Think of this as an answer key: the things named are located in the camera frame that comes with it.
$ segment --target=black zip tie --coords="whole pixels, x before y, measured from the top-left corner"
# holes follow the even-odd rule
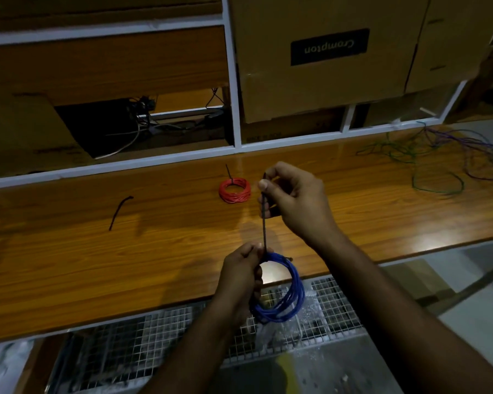
[[[230,181],[232,181],[232,184],[231,185],[234,185],[234,178],[232,178],[232,176],[230,174],[230,170],[228,170],[228,165],[226,163],[224,165],[227,167],[228,177],[230,177]]]
[[[263,179],[266,179],[266,173],[263,173]],[[265,227],[265,202],[266,202],[266,196],[264,192],[261,192],[261,215],[263,217],[263,246],[264,246],[264,253],[263,253],[263,258],[262,260],[266,260],[266,227]]]
[[[124,202],[128,201],[130,199],[133,199],[133,197],[129,196],[126,199],[123,199],[122,202],[119,203],[119,207],[117,208],[117,211],[115,211],[115,214],[113,215],[113,218],[111,219],[110,229],[108,229],[108,231],[111,231],[111,229],[113,228],[113,223],[115,222],[115,217],[117,217],[117,214],[119,213],[119,210],[122,207],[122,205],[124,204]]]

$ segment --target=black label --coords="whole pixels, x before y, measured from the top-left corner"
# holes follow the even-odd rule
[[[302,65],[365,53],[370,32],[369,29],[360,29],[292,41],[290,65]]]

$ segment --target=person's left hand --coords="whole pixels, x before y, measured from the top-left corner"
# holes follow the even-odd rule
[[[240,327],[250,316],[249,300],[259,300],[263,285],[261,266],[262,244],[245,243],[224,258],[214,302],[230,313],[234,328]]]

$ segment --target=person's right hand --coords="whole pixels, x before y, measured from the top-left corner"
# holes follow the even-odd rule
[[[321,246],[332,235],[341,233],[332,217],[323,181],[311,173],[277,162],[266,171],[266,179],[258,187],[268,197],[264,204],[262,196],[257,200],[260,216],[263,209],[265,218],[281,215],[289,229],[309,246]]]

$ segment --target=hand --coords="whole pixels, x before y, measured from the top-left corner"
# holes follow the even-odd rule
[[[334,234],[341,234],[332,217],[323,182],[311,173],[277,162],[266,171],[266,179],[258,187],[267,195],[264,204],[261,204],[262,196],[257,199],[261,204],[260,216],[263,209],[265,218],[281,215],[285,225],[312,248],[321,246]]]
[[[259,300],[263,285],[260,267],[263,245],[245,243],[224,258],[221,276],[212,302],[228,312],[234,328],[239,328],[250,316],[249,301]]]

